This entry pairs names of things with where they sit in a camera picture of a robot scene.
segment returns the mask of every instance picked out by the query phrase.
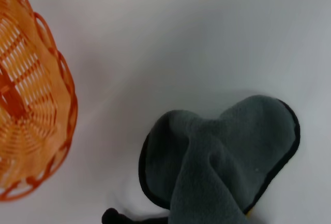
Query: orange plastic basket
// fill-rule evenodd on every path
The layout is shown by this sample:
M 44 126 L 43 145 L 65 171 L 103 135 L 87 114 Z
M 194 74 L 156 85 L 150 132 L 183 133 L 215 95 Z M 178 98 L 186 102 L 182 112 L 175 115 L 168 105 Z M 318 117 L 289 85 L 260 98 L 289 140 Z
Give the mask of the orange plastic basket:
M 74 83 L 28 0 L 0 0 L 0 201 L 35 190 L 62 164 L 77 121 Z

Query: black slipper trim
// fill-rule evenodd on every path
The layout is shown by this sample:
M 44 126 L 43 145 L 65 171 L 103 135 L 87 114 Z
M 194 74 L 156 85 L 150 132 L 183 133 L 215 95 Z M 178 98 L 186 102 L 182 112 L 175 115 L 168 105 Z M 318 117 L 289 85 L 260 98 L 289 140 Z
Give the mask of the black slipper trim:
M 298 150 L 298 147 L 300 145 L 300 124 L 298 121 L 298 118 L 296 117 L 294 111 L 283 101 L 279 100 L 286 109 L 291 113 L 293 121 L 295 123 L 294 127 L 294 133 L 295 133 L 295 140 L 290 148 L 290 150 L 278 161 L 278 163 L 272 168 L 272 170 L 267 174 L 264 183 L 262 184 L 259 192 L 254 197 L 253 202 L 243 210 L 244 214 L 247 214 L 258 202 L 258 200 L 262 197 L 263 193 L 266 191 L 267 187 L 271 183 L 271 181 L 276 177 L 276 175 L 280 172 L 280 170 L 289 162 L 289 160 L 294 156 L 296 151 Z M 146 152 L 147 152 L 147 146 L 148 146 L 148 137 L 149 134 L 146 137 L 146 140 L 143 144 L 140 158 L 139 158 L 139 182 L 141 189 L 143 190 L 144 194 L 148 197 L 148 199 L 153 202 L 155 205 L 161 207 L 170 209 L 170 202 L 167 202 L 156 195 L 154 195 L 148 188 L 147 182 L 146 182 L 146 174 L 145 174 L 145 166 L 146 166 Z

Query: basket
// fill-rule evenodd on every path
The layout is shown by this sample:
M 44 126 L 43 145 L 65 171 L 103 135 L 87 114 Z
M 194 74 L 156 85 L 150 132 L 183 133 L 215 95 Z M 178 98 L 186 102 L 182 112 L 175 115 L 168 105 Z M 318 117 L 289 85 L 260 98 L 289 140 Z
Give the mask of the basket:
M 61 166 L 77 113 L 45 20 L 28 0 L 0 0 L 0 201 L 26 196 Z

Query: white surface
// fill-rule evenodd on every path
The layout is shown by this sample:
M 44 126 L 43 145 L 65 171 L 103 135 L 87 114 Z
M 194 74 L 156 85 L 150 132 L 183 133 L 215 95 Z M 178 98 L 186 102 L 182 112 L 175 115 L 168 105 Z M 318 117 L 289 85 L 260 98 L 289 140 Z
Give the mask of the white surface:
M 0 204 L 5 224 L 100 223 L 108 207 L 162 212 L 140 190 L 140 149 L 165 111 L 216 116 L 255 93 L 286 101 L 302 143 L 254 216 L 329 223 L 331 0 L 30 0 L 79 98 L 74 143 L 35 193 Z

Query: gray cloth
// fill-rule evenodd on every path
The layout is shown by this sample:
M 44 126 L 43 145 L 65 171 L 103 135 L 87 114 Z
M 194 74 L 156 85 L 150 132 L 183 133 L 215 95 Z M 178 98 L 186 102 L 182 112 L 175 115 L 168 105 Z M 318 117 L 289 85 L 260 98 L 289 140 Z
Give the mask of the gray cloth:
M 274 98 L 247 98 L 216 120 L 171 111 L 145 141 L 141 186 L 170 209 L 169 224 L 246 224 L 299 138 L 295 114 Z

